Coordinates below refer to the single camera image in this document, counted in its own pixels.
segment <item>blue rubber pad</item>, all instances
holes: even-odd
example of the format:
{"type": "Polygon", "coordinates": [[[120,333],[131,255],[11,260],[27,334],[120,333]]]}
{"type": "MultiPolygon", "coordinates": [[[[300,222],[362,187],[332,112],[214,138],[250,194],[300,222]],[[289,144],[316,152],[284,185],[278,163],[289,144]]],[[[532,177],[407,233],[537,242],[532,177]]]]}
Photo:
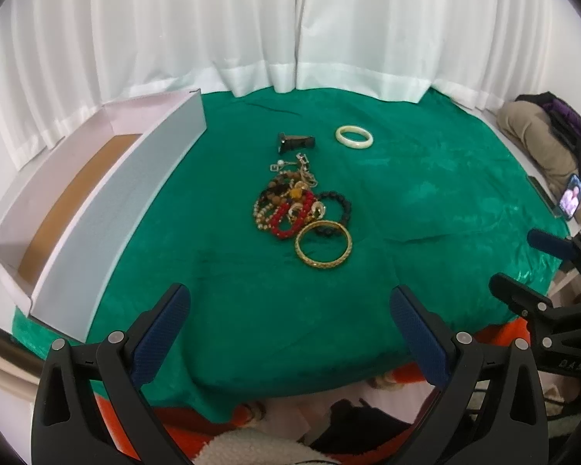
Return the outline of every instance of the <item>blue rubber pad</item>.
{"type": "Polygon", "coordinates": [[[131,382],[136,388],[155,379],[189,314],[189,303],[189,291],[179,287],[138,343],[131,366],[131,382]]]}
{"type": "Polygon", "coordinates": [[[399,287],[392,291],[390,312],[426,380],[443,390],[450,381],[446,352],[399,287]]]}
{"type": "Polygon", "coordinates": [[[553,234],[539,229],[532,229],[527,233],[527,243],[532,248],[562,260],[574,260],[576,257],[576,250],[572,241],[553,236],[553,234]]]}

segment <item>white bangle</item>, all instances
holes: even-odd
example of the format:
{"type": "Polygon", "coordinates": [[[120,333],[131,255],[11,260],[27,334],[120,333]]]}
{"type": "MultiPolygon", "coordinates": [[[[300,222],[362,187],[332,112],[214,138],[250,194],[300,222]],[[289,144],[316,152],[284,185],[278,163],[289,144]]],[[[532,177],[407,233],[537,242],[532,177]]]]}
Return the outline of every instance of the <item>white bangle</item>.
{"type": "Polygon", "coordinates": [[[364,128],[359,126],[340,126],[336,129],[336,140],[338,140],[342,145],[350,148],[368,148],[372,145],[374,138],[372,135],[366,131],[364,128]],[[355,133],[366,138],[365,141],[355,141],[342,136],[342,133],[355,133]]]}

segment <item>white box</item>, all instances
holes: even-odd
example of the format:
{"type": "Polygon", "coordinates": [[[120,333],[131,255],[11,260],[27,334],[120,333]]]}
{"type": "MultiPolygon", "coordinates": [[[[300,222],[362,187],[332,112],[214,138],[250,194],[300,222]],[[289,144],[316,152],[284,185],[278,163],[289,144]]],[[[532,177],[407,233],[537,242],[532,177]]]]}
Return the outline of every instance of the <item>white box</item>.
{"type": "Polygon", "coordinates": [[[49,153],[0,220],[0,281],[24,314],[86,340],[127,242],[205,129],[199,91],[179,90],[103,105],[49,153]],[[75,205],[74,214],[60,234],[56,222],[44,220],[54,218],[48,216],[54,205],[90,175],[111,140],[128,147],[115,151],[120,157],[107,171],[97,169],[100,179],[90,193],[81,192],[81,205],[66,203],[75,205]],[[38,276],[24,279],[20,265],[25,257],[34,260],[29,246],[40,228],[54,229],[56,243],[46,243],[47,253],[37,258],[38,276]]]}

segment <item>gold bangle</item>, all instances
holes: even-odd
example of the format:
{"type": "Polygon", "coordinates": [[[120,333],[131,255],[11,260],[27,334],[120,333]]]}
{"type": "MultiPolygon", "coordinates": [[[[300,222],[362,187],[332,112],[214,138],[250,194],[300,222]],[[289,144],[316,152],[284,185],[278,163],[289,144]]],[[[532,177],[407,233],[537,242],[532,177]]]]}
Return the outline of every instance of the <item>gold bangle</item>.
{"type": "Polygon", "coordinates": [[[346,227],[344,227],[344,225],[339,224],[338,222],[332,222],[331,220],[317,220],[315,222],[312,222],[306,225],[301,231],[299,231],[299,234],[297,234],[297,237],[295,238],[295,251],[297,252],[297,256],[302,260],[302,262],[316,269],[333,269],[335,267],[338,267],[340,264],[342,264],[342,262],[344,262],[349,257],[352,248],[353,241],[351,239],[351,234],[349,234],[349,231],[346,230],[346,227]],[[328,226],[334,227],[335,229],[339,229],[346,237],[346,250],[336,260],[333,260],[331,262],[319,262],[317,260],[312,260],[304,252],[301,251],[301,246],[299,246],[299,243],[301,243],[301,240],[305,236],[305,233],[319,226],[328,226]]]}

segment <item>pile of jewelry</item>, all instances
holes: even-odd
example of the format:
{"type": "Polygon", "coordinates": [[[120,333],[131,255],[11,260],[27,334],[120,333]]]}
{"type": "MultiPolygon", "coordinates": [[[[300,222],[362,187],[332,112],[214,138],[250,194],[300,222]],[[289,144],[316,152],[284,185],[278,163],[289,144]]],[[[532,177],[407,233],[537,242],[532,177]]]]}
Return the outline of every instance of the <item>pile of jewelry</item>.
{"type": "Polygon", "coordinates": [[[296,236],[295,250],[299,258],[315,268],[329,269],[342,264],[351,253],[351,235],[346,226],[351,219],[351,203],[342,194],[334,191],[314,194],[312,188],[318,185],[310,171],[310,162],[304,153],[297,154],[296,162],[278,160],[270,166],[270,171],[277,175],[268,183],[253,207],[256,227],[269,231],[280,240],[296,236]],[[296,170],[284,169],[295,166],[296,170]],[[333,199],[342,206],[342,218],[339,222],[324,220],[327,208],[323,199],[333,199]],[[287,219],[290,227],[281,229],[280,224],[287,219]],[[344,254],[332,262],[318,262],[308,258],[299,247],[299,242],[308,231],[314,229],[319,236],[331,237],[344,234],[347,249],[344,254]]]}

